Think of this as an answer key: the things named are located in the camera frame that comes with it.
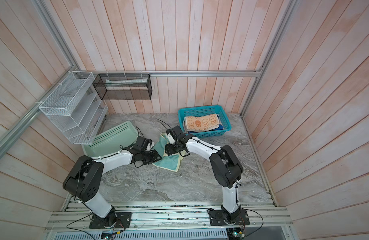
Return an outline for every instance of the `teal basket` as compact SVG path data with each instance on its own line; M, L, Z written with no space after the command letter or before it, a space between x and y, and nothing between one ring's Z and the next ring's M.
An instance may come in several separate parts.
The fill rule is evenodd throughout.
M127 147L138 138L138 131L130 121L113 127L94 138L91 145L82 145L83 152L89 157L98 157L120 150L120 145Z
M182 128L182 131L185 131L185 129L183 128L183 120L185 119L185 117L187 116L203 117L203 116L213 114L213 113L216 113L219 115L219 119L224 129L208 131L208 132L196 132L196 133L192 133L192 135L196 137L213 137L213 136L221 136L225 132L230 131L231 130L230 121L225 111L223 110L223 108L219 105L180 109L178 111L178 118L179 118L179 124Z

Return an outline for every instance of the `gray marble countertop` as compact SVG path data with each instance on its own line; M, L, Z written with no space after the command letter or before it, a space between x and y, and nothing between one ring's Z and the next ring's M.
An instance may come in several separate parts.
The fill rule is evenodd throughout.
M239 187L241 203L267 201L264 183L254 160L253 152L239 114L227 114L232 130L222 136L202 140L217 146L230 145L244 168ZM161 119L171 127L179 125L177 113L122 113L112 114L103 131L131 121L139 127L144 137L157 142L166 129L157 121ZM199 155L185 157L178 172L153 165L135 168L121 166L105 173L99 192L109 202L129 201L181 201L221 202L222 187L214 178L211 164Z

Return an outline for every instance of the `green plastic basket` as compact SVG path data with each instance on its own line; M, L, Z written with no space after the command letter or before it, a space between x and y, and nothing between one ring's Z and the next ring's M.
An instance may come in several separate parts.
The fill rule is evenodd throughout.
M113 127L94 138L91 145L82 145L83 152L89 157L104 156L120 150L120 145L127 147L138 137L138 131L130 121Z

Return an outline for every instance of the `wooden wall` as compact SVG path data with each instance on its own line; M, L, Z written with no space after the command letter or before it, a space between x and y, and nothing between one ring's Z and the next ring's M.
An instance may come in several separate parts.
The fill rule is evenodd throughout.
M70 64L31 0L0 0L0 137ZM41 115L0 160L0 239L37 239L81 156Z
M289 0L45 0L80 68L255 70ZM221 105L241 112L254 78L152 78L150 101L107 101L110 112L175 113Z
M301 239L369 239L369 0L301 1L245 121Z

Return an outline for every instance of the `white mesh shelf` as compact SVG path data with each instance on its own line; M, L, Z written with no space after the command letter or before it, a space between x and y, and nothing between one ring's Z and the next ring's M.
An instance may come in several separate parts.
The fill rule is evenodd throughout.
M71 72L40 106L72 144L91 144L108 110L97 93L86 94L93 80L92 73Z

